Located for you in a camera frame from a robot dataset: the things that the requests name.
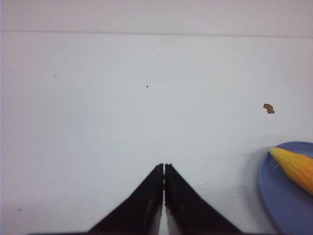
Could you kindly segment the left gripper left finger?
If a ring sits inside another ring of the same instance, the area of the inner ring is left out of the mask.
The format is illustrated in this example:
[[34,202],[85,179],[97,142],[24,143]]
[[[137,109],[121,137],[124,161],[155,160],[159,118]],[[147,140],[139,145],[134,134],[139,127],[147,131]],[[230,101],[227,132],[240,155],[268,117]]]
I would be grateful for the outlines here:
[[86,232],[63,235],[157,235],[163,206],[163,164],[157,165],[134,192]]

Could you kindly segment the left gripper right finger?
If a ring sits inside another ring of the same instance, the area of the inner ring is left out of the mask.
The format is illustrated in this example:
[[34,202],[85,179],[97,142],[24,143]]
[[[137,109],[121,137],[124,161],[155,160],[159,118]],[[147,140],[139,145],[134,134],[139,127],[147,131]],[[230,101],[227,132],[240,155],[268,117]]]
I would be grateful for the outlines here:
[[170,235],[241,235],[206,203],[171,164],[165,165],[164,196]]

